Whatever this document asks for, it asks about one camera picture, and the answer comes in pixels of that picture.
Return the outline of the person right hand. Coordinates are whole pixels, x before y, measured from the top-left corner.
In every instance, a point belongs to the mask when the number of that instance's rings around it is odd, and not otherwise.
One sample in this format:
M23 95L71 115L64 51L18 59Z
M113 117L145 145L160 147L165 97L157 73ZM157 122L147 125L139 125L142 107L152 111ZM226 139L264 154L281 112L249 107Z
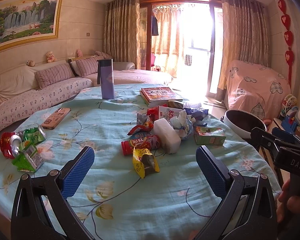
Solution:
M277 222L281 223L284 219L286 209L293 214L300 213L300 196L288 196L290 188L290 179L288 179L282 186L282 192L278 197L279 206L276 211Z

